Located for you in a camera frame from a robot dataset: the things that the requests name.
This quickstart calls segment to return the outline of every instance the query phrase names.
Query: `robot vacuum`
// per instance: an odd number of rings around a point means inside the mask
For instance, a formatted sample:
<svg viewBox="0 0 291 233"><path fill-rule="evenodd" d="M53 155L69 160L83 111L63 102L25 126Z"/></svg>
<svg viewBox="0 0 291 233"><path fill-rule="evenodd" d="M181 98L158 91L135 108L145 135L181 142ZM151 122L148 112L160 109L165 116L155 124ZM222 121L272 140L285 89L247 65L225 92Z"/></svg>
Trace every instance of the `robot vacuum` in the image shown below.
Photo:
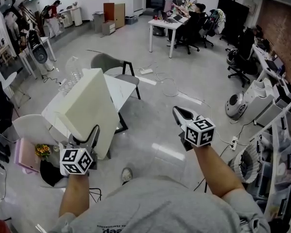
<svg viewBox="0 0 291 233"><path fill-rule="evenodd" d="M225 105L226 114L233 120L238 120L246 109L247 104L243 92L233 95Z"/></svg>

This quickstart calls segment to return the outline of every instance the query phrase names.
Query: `sneaker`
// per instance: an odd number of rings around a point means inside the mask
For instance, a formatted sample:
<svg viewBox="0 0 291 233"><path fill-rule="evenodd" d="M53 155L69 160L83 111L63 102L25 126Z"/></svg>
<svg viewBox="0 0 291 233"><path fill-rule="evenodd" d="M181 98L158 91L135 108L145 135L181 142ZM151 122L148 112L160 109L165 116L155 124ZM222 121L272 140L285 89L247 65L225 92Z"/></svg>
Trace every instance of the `sneaker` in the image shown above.
<svg viewBox="0 0 291 233"><path fill-rule="evenodd" d="M124 168L122 171L122 181L128 182L132 179L132 170L128 167Z"/></svg>

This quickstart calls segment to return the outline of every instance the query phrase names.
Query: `computer monitor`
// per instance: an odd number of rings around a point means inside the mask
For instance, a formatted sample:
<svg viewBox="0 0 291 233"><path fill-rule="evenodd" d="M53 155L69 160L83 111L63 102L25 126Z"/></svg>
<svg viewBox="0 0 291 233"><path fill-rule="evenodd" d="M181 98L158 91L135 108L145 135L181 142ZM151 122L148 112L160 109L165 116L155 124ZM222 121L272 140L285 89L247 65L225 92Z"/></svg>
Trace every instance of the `computer monitor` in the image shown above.
<svg viewBox="0 0 291 233"><path fill-rule="evenodd" d="M165 0L164 12L171 11L172 5L173 5L173 0Z"/></svg>

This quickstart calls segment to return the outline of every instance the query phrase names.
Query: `white foam block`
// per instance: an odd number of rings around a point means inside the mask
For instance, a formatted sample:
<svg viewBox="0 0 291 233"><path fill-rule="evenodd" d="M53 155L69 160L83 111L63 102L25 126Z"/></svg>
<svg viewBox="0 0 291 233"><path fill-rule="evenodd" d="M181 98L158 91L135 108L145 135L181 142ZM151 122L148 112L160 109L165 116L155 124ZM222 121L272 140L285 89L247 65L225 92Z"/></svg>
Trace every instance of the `white foam block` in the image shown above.
<svg viewBox="0 0 291 233"><path fill-rule="evenodd" d="M100 135L95 152L99 159L106 156L120 118L100 68L88 70L61 101L55 113L80 141L86 141L98 125Z"/></svg>

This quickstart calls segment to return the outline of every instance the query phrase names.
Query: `white chair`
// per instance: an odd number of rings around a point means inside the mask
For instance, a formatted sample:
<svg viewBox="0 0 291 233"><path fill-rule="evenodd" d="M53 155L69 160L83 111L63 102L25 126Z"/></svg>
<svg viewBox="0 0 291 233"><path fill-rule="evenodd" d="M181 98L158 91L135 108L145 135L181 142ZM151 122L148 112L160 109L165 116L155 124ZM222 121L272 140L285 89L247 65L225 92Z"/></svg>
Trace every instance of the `white chair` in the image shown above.
<svg viewBox="0 0 291 233"><path fill-rule="evenodd" d="M58 132L42 115L26 115L13 121L13 126L20 138L26 138L33 144L57 145L53 134ZM55 167L59 167L59 154L51 154L48 161ZM54 187L48 185L39 175L40 186L45 188L63 188L67 186L67 178L61 179Z"/></svg>
<svg viewBox="0 0 291 233"><path fill-rule="evenodd" d="M26 138L33 144L57 145L49 133L50 124L41 115L26 115L13 121L19 138Z"/></svg>

